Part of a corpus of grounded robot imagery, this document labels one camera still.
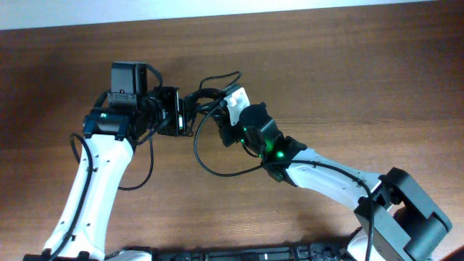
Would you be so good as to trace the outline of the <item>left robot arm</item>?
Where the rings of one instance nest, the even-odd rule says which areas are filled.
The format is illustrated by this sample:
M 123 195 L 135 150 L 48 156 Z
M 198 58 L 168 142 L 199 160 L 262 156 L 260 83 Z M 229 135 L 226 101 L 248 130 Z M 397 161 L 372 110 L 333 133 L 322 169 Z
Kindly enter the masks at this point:
M 78 171 L 63 213 L 40 254 L 25 260 L 104 260 L 109 217 L 120 181 L 136 147 L 154 134 L 178 136 L 185 130 L 175 87 L 141 62 L 114 62 L 111 88 L 85 116 L 75 153 Z

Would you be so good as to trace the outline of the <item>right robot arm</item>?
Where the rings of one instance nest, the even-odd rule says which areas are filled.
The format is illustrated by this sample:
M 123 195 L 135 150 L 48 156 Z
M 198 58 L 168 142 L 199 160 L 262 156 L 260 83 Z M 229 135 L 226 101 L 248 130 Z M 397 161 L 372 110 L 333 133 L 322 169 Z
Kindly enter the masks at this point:
M 361 231 L 348 243 L 356 260 L 426 260 L 452 223 L 406 171 L 369 173 L 334 162 L 284 136 L 265 104 L 212 111 L 226 146 L 240 142 L 271 178 L 316 191 L 352 210 Z

